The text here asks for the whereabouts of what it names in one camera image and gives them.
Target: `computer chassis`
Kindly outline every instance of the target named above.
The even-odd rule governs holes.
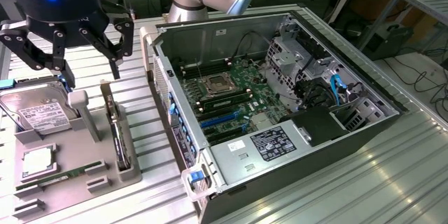
[[[407,111],[295,11],[149,30],[150,87],[202,223],[355,153]]]

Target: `hard drive holder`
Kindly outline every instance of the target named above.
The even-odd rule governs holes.
[[[89,129],[90,133],[93,135],[94,141],[101,141],[101,135],[99,130],[97,128],[97,125],[94,123],[94,118],[91,115],[91,112],[87,108],[87,105],[90,104],[90,99],[87,96],[87,92],[85,90],[74,91],[69,93],[69,105],[71,108],[77,109],[79,111],[81,117],[77,119],[70,120],[70,124],[74,131],[79,131],[82,129]],[[34,141],[39,141],[45,139],[45,135],[41,135],[34,129],[27,131],[21,131],[19,128],[17,128],[17,133],[14,134],[21,143],[27,144]]]

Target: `power supply label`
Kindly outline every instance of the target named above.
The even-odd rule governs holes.
[[[265,161],[275,160],[278,157],[297,150],[282,126],[251,136],[251,139]]]
[[[50,130],[70,124],[59,102],[19,110],[19,113],[37,131]]]

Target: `motherboard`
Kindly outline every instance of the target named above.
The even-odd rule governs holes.
[[[237,59],[227,70],[205,76],[199,69],[198,78],[181,81],[213,145],[275,125],[289,114],[263,77],[267,67]]]

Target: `hard drive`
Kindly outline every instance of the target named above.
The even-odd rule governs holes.
[[[63,79],[54,76],[6,81],[11,83],[0,85],[0,106],[21,130],[35,129],[47,135],[71,128],[69,121],[79,114],[67,104],[70,88]]]

